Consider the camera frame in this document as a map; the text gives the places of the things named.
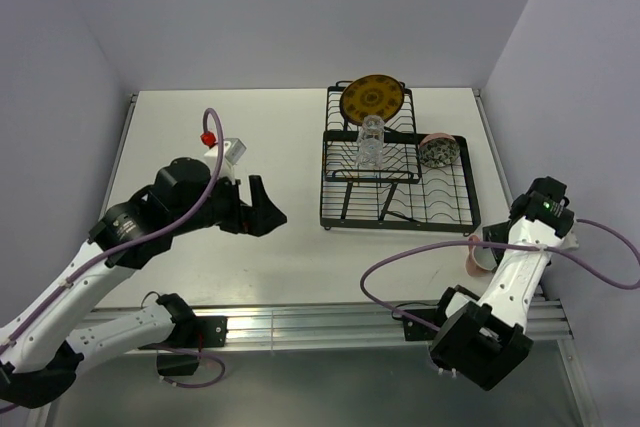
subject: black dish rack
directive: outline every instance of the black dish rack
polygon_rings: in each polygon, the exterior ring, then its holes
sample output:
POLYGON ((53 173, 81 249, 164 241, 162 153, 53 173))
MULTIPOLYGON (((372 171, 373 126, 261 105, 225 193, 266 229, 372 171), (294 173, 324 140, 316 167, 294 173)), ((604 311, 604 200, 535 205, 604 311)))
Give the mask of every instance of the black dish rack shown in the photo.
POLYGON ((350 82, 327 89, 323 136, 320 224, 360 229, 454 232, 469 235, 480 225, 480 209, 464 137, 455 136, 460 157, 452 165, 429 168, 418 161, 413 95, 385 126, 384 164, 356 167, 358 129, 340 112, 340 96, 350 82))

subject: white wall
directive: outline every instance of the white wall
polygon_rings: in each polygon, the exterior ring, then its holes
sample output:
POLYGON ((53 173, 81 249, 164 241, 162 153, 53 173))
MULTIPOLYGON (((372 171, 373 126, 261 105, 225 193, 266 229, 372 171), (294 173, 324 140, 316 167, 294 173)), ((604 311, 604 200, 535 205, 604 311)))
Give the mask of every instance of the white wall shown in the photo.
POLYGON ((527 0, 75 0, 133 89, 482 86, 527 0))
MULTIPOLYGON (((0 325, 64 268, 98 218, 125 111, 70 0, 0 0, 0 325)), ((22 425, 26 410, 0 417, 22 425)))
MULTIPOLYGON (((640 0, 530 0, 484 91, 514 194, 535 176, 569 185, 579 217, 640 244, 640 0)), ((580 254, 620 280, 640 269, 619 242, 580 227, 580 254)), ((640 293, 554 262, 560 295, 601 416, 640 419, 640 293)))

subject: red cap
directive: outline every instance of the red cap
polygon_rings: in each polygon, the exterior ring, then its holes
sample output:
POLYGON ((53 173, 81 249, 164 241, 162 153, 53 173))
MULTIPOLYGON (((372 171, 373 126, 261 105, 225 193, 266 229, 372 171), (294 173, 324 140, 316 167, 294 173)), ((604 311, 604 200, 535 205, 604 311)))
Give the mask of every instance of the red cap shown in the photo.
POLYGON ((216 139, 216 134, 214 134, 213 132, 205 132, 200 136, 200 140, 202 140, 202 143, 207 147, 209 147, 210 149, 213 148, 218 143, 218 139, 216 139))

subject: white table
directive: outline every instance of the white table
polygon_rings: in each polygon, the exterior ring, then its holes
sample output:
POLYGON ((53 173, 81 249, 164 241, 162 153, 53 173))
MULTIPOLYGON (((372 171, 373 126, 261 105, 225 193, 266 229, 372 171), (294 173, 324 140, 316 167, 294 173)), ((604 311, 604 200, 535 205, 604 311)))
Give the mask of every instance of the white table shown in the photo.
MULTIPOLYGON (((471 89, 413 89, 419 132, 467 139, 483 224, 506 219, 508 205, 471 89)), ((201 117, 214 107, 228 137, 248 150, 236 168, 249 201, 249 174, 289 222, 268 236, 230 235, 216 228, 175 239, 173 248, 109 294, 99 308, 134 307, 150 290, 177 292, 193 306, 351 303, 366 300, 363 271, 392 254, 461 238, 455 234, 337 229, 319 223, 325 89, 156 91, 138 96, 109 205, 151 183, 176 157, 201 158, 201 117)), ((487 278, 469 277, 466 249, 449 248, 404 259, 370 279, 388 300, 437 300, 462 284, 481 293, 487 278)))

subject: yellow plate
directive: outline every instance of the yellow plate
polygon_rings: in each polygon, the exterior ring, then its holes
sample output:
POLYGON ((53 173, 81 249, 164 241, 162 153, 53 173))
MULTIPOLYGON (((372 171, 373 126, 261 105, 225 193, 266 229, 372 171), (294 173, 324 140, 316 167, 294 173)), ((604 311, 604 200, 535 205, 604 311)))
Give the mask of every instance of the yellow plate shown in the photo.
POLYGON ((388 75, 367 75, 351 82, 340 97, 340 112, 349 122, 361 125, 367 115, 385 122, 402 108, 404 88, 388 75))

